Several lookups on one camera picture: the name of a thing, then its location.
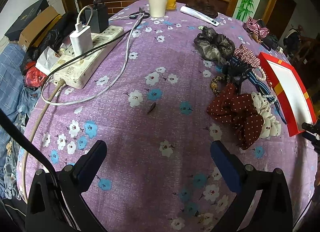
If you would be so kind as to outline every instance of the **black charger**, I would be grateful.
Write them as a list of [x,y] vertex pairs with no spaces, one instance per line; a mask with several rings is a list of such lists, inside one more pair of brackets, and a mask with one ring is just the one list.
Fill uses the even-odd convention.
[[[101,33],[109,26],[108,7],[103,3],[103,0],[94,0],[92,9],[92,18],[89,23],[91,32]],[[86,21],[88,21],[91,10],[86,9],[84,14]]]

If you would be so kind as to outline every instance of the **beige cable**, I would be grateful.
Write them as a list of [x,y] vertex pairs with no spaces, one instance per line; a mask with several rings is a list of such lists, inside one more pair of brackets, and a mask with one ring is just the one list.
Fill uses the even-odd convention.
[[[58,82],[57,87],[55,88],[55,90],[53,91],[53,93],[51,94],[51,96],[48,98],[49,101],[52,101],[52,99],[54,98],[54,96],[56,95],[56,93],[59,91],[59,89],[65,84],[66,82],[63,79],[60,79]],[[47,111],[49,107],[49,104],[45,103],[44,108],[42,109],[36,123],[35,126],[33,127],[33,130],[30,134],[29,137],[29,141],[32,142],[33,138],[36,135],[36,131],[38,130],[38,127],[42,121],[42,118],[45,114],[45,112]],[[28,203],[28,196],[27,196],[27,190],[26,190],[26,165],[27,165],[27,159],[28,159],[28,152],[25,150],[24,153],[24,157],[23,157],[23,162],[22,162],[22,189],[23,189],[23,197],[24,197],[24,201],[25,203]]]

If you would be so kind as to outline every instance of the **scissors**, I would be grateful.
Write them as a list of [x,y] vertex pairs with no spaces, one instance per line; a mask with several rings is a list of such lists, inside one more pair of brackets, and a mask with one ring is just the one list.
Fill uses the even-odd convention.
[[138,14],[139,14],[139,13],[142,13],[142,12],[144,12],[144,15],[143,15],[143,18],[144,18],[144,19],[147,19],[147,18],[150,17],[150,13],[145,12],[141,7],[139,7],[139,11],[130,14],[130,15],[129,15],[129,18],[130,18],[130,19],[137,19],[137,18],[138,18]]

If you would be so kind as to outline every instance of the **doorway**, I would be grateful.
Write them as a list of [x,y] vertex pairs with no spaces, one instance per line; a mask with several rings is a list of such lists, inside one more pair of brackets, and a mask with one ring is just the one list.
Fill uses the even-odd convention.
[[272,10],[271,16],[267,23],[267,28],[271,34],[275,34],[278,39],[281,38],[282,34],[287,27],[294,9],[296,7],[294,0],[277,0]]

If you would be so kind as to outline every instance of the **blue gripper pad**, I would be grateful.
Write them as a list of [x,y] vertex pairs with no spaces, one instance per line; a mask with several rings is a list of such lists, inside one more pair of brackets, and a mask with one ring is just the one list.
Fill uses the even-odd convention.
[[242,187],[242,176],[245,173],[241,161],[224,147],[221,141],[211,144],[210,154],[217,165],[230,191],[239,193]]

